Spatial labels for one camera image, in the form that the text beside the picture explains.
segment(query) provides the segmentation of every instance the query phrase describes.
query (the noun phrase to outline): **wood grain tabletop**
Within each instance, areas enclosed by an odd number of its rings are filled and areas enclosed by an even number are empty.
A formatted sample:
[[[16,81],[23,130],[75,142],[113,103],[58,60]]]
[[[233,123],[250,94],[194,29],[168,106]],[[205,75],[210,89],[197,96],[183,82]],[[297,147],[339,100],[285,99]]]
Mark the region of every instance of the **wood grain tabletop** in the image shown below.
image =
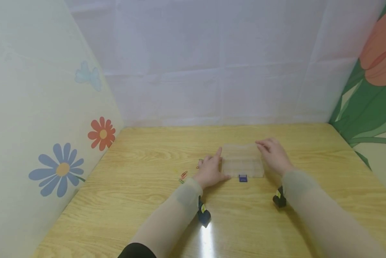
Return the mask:
[[[386,189],[331,125],[245,125],[123,129],[33,257],[117,257],[199,158],[267,137],[386,249]],[[291,207],[274,206],[278,179],[265,171],[206,190],[210,225],[195,218],[171,257],[322,257]]]

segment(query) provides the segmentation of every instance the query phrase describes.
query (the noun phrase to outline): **black sleeve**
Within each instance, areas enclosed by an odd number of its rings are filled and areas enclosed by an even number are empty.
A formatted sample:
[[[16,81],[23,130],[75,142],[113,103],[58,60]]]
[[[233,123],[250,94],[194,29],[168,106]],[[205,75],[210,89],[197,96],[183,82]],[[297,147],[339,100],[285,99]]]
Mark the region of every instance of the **black sleeve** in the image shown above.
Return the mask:
[[[131,243],[120,253],[118,258],[157,258],[151,250],[143,244]]]

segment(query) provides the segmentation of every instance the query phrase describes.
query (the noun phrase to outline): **sheer sleeve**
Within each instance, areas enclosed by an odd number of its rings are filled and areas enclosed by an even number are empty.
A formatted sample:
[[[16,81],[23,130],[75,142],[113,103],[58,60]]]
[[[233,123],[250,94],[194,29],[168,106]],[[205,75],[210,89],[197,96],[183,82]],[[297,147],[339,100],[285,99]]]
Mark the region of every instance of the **sheer sleeve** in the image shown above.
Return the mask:
[[[299,214],[327,257],[385,258],[369,233],[306,173],[293,171],[282,179],[283,194]]]
[[[192,178],[180,185],[139,228],[130,243],[148,247],[157,258],[168,257],[199,209],[200,185]]]

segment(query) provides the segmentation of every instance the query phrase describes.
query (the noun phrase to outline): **flower decal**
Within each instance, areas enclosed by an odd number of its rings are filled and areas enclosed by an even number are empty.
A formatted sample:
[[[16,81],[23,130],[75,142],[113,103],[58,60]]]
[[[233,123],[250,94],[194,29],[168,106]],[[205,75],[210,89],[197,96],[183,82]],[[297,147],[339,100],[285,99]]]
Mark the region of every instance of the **flower decal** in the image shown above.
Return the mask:
[[[111,147],[113,141],[115,141],[115,129],[111,124],[111,120],[105,122],[104,117],[100,117],[100,122],[97,120],[92,120],[91,126],[95,131],[89,132],[88,137],[94,142],[91,144],[92,149],[94,149],[98,144],[100,144],[100,150],[103,151],[105,147]]]
[[[78,83],[90,83],[91,86],[96,91],[101,91],[102,84],[100,80],[100,73],[98,72],[98,68],[94,67],[92,71],[89,69],[89,64],[87,61],[81,62],[81,69],[78,69],[75,72],[75,81]]]
[[[84,170],[78,168],[78,166],[84,163],[84,159],[81,158],[75,161],[77,150],[74,149],[71,152],[70,150],[71,144],[69,143],[65,144],[63,150],[60,144],[55,144],[53,151],[58,162],[46,154],[39,155],[38,160],[48,168],[35,169],[29,173],[28,177],[31,180],[43,180],[38,185],[39,187],[43,187],[43,189],[41,189],[42,196],[50,195],[58,185],[57,196],[62,197],[66,193],[68,180],[73,186],[77,186],[80,182],[79,180],[85,181],[85,179],[76,176],[84,173]]]
[[[386,14],[376,22],[359,59],[366,80],[375,86],[386,86]]]

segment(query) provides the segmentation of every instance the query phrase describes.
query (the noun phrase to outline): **yellow flower center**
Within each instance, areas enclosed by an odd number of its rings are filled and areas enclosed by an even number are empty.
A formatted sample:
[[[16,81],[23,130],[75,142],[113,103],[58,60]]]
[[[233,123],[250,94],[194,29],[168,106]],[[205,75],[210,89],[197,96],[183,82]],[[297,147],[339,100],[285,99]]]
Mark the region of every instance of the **yellow flower center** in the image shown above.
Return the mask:
[[[107,138],[107,131],[105,129],[100,131],[100,138],[101,139]]]
[[[58,165],[57,167],[57,170],[55,171],[55,173],[62,177],[62,176],[65,176],[68,172],[70,171],[70,166],[68,165],[68,163],[61,163]]]

